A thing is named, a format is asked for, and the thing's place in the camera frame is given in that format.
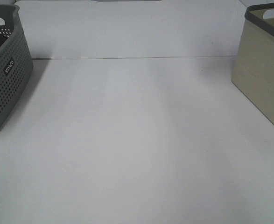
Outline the beige basket with grey rim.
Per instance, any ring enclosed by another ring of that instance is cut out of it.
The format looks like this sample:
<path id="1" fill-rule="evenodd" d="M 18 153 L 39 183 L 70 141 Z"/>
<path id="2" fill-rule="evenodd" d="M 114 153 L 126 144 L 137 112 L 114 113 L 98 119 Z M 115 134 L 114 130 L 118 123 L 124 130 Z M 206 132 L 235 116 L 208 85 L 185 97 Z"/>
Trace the beige basket with grey rim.
<path id="1" fill-rule="evenodd" d="M 264 18 L 271 9 L 247 7 L 231 81 L 274 125 L 274 18 Z"/>

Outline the grey perforated plastic basket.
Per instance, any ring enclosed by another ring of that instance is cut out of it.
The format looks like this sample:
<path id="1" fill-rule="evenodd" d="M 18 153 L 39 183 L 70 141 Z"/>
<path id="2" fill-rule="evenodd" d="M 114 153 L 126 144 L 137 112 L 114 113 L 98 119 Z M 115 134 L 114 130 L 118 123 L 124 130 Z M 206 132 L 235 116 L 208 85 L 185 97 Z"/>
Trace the grey perforated plastic basket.
<path id="1" fill-rule="evenodd" d="M 18 5 L 0 4 L 0 129 L 21 97 L 33 60 L 18 14 Z"/>

